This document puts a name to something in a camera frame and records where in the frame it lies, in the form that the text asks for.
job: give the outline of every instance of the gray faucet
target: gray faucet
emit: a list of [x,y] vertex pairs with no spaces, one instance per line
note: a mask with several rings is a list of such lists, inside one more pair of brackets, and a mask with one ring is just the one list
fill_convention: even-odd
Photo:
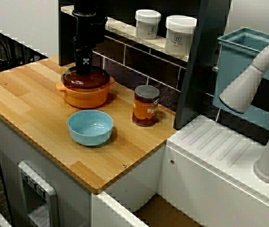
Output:
[[[242,114],[251,104],[264,73],[269,69],[269,46],[264,48],[252,64],[220,94],[220,101],[230,110]],[[254,165],[255,174],[269,183],[269,141]]]

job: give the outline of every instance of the orange pot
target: orange pot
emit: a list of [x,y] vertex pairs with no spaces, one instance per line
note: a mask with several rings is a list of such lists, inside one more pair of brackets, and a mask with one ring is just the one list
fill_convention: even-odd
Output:
[[114,84],[114,78],[110,77],[107,84],[93,89],[76,89],[66,87],[62,82],[56,84],[56,88],[63,93],[67,103],[81,109],[92,109],[102,105],[108,98],[108,87]]

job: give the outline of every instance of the jar lid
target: jar lid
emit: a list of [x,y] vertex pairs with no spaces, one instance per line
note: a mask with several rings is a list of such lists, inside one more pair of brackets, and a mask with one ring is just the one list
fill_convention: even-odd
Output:
[[64,85],[77,89],[92,89],[107,84],[109,74],[100,67],[92,66],[89,75],[78,75],[76,67],[67,69],[61,77]]
[[140,9],[135,13],[135,19],[145,23],[159,23],[161,21],[161,14],[150,9]]
[[150,85],[141,85],[135,88],[135,94],[141,98],[153,99],[159,97],[159,90]]
[[196,23],[196,18],[182,15],[173,15],[167,17],[166,27],[175,32],[183,34],[193,34]]

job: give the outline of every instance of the white jar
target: white jar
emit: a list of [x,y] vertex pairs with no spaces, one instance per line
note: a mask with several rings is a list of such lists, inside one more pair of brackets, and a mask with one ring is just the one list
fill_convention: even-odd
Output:
[[135,13],[136,37],[140,39],[156,39],[161,14],[154,10],[140,9]]
[[181,15],[167,17],[165,50],[176,56],[189,55],[196,22],[197,19],[193,17]]

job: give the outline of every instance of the glass lid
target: glass lid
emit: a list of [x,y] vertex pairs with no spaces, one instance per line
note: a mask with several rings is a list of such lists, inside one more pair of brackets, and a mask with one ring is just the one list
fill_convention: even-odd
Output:
[[78,75],[76,67],[67,69],[61,78],[64,85],[77,89],[92,89],[109,82],[109,74],[100,67],[92,66],[89,75]]

